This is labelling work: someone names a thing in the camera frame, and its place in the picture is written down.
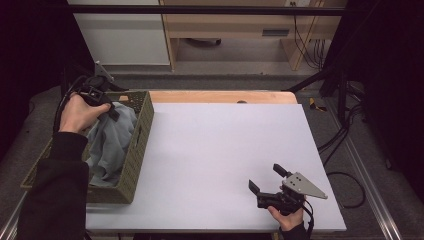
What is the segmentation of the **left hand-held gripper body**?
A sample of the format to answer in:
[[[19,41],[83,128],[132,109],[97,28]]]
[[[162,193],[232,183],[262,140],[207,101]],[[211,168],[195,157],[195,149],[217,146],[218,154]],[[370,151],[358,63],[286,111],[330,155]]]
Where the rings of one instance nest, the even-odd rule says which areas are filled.
[[[90,106],[100,106],[105,103],[111,103],[112,100],[106,95],[106,92],[123,92],[125,88],[119,87],[114,83],[114,78],[107,72],[103,65],[95,62],[94,75],[84,81],[78,89],[78,94]]]

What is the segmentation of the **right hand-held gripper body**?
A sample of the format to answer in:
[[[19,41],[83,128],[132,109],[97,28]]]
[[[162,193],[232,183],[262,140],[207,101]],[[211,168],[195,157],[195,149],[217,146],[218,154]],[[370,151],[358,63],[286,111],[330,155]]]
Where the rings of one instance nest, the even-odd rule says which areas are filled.
[[[256,188],[257,207],[267,209],[273,206],[284,216],[299,210],[306,196],[328,198],[326,193],[299,172],[284,175],[282,187],[277,193],[265,193]]]

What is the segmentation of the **grey cloth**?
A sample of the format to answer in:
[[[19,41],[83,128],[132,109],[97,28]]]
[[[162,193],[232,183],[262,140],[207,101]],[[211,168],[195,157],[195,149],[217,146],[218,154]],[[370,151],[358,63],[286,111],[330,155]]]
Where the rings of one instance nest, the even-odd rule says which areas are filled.
[[[90,184],[98,187],[117,185],[137,122],[133,108],[119,102],[113,105],[119,114],[118,120],[102,114],[87,135],[90,156],[86,163],[92,173]]]

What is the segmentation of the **olive green woven basket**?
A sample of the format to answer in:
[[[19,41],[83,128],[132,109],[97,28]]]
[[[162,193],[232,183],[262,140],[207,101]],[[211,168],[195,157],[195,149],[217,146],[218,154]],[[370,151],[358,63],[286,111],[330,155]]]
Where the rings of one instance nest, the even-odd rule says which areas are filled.
[[[127,107],[133,108],[137,117],[137,122],[117,185],[114,187],[98,187],[91,185],[90,180],[92,178],[92,173],[89,170],[87,201],[89,203],[130,204],[133,202],[138,185],[140,169],[153,122],[154,107],[150,94],[146,91],[110,92],[108,96],[113,99],[113,103],[119,102]],[[82,153],[82,161],[85,163],[90,156],[90,144],[87,135],[84,136],[87,139],[87,144]],[[40,155],[40,160],[49,156],[51,147],[52,139]]]

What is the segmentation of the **person's right hand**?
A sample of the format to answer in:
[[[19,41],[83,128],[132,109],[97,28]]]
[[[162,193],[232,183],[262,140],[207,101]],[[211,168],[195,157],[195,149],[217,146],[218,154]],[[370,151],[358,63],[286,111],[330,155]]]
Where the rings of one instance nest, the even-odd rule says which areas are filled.
[[[298,209],[295,213],[287,216],[282,215],[275,207],[267,208],[271,216],[279,223],[283,231],[290,231],[303,222],[303,210]]]

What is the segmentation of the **person's left hand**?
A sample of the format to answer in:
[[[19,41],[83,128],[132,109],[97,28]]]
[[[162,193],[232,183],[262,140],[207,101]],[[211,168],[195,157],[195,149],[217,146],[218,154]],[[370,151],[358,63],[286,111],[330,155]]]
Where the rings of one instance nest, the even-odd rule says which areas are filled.
[[[107,113],[110,107],[111,105],[108,103],[90,106],[79,94],[72,93],[61,114],[59,131],[81,133],[90,127],[100,115]]]

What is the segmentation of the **white board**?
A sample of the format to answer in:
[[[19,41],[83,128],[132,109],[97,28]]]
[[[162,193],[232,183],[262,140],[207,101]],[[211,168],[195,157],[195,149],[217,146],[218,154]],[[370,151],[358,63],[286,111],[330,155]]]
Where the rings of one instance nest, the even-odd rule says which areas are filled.
[[[157,103],[134,200],[90,204],[86,226],[123,232],[272,232],[248,184],[275,193],[280,164],[325,193],[316,231],[346,228],[299,104]]]

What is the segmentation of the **white cabinet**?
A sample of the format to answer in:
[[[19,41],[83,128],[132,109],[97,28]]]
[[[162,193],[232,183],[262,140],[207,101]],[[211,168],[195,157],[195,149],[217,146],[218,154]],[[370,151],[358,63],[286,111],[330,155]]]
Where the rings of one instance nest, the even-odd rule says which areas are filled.
[[[160,14],[75,14],[92,58],[103,65],[169,65]]]

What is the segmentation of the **yellow and black tool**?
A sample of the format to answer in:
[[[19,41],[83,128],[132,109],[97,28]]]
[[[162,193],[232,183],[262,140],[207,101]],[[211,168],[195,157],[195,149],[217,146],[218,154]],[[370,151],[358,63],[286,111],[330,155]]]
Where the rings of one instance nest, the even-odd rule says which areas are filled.
[[[323,106],[318,106],[314,98],[309,98],[309,107],[311,110],[317,110],[320,112],[327,112],[327,108]]]

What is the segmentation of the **black curtain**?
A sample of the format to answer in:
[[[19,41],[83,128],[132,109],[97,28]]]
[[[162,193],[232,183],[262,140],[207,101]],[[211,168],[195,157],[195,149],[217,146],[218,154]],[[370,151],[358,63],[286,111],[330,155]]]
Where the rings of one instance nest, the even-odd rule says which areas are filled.
[[[71,0],[0,0],[0,160],[29,115],[30,99],[94,61]]]
[[[384,151],[424,203],[424,0],[347,0],[327,62],[351,41],[345,67],[365,89]]]

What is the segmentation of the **black metal stand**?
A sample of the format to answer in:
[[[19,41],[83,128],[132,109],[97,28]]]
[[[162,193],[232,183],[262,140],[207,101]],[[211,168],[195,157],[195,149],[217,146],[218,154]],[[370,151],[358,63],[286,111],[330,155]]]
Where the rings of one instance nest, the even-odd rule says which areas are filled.
[[[322,97],[331,96],[335,90],[338,90],[337,96],[337,119],[340,123],[346,120],[346,96],[348,79],[346,71],[343,68],[330,66],[320,72],[308,77],[306,80],[287,89],[287,92],[297,93],[303,88],[323,80],[323,84],[319,89]]]

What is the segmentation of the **black metal crossbar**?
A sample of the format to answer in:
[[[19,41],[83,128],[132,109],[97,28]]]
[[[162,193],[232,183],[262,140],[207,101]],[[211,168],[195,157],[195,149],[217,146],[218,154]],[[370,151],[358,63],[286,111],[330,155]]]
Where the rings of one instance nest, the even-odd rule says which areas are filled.
[[[344,8],[191,6],[191,5],[68,5],[73,13],[94,14],[212,14],[342,16]]]

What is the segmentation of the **light wooden desk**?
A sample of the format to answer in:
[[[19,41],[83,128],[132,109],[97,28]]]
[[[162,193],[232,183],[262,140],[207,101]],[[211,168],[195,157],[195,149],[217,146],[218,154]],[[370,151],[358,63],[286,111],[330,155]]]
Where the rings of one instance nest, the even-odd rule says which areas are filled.
[[[162,6],[253,6],[343,8],[347,0],[159,0]],[[311,40],[331,40],[338,16],[165,14],[171,39],[268,38],[281,41],[292,70],[306,56]]]

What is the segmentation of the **aluminium rail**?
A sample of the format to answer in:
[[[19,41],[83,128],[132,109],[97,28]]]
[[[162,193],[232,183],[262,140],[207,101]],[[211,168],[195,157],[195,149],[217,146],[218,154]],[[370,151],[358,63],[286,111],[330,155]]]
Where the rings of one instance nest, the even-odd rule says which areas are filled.
[[[326,104],[336,126],[340,128],[350,127],[354,118],[361,115],[360,105],[353,107],[344,106],[341,109],[338,109],[338,106],[330,100],[326,100]],[[384,238],[386,240],[402,240],[401,233],[390,214],[377,185],[373,181],[369,171],[366,169],[358,150],[347,132],[344,133],[343,139],[338,142],[337,148],[334,147],[332,151],[336,152],[337,149],[342,149],[346,153],[347,159],[350,161],[350,165],[355,172],[355,179],[359,181],[359,185],[365,193],[363,199],[368,203],[376,223],[379,225],[379,228],[384,235]]]

